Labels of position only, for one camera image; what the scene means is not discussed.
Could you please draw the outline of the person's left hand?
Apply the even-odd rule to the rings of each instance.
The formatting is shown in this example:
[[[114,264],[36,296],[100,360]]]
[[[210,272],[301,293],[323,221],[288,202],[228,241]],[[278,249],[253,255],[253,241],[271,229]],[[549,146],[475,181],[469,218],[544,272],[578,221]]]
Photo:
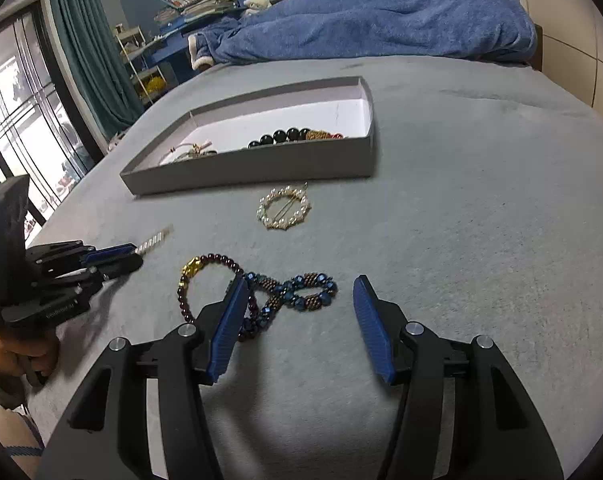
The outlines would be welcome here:
[[[51,376],[58,362],[59,346],[54,332],[36,338],[20,338],[7,330],[0,332],[0,382],[21,377],[26,372],[26,361],[36,373]]]

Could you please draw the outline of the plaid sleeve forearm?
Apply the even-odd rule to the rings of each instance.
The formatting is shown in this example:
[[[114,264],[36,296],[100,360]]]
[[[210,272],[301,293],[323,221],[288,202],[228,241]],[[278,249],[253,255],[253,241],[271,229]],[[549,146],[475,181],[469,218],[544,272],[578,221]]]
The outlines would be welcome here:
[[[0,443],[29,478],[36,478],[44,443],[24,407],[24,386],[19,378],[0,378]]]

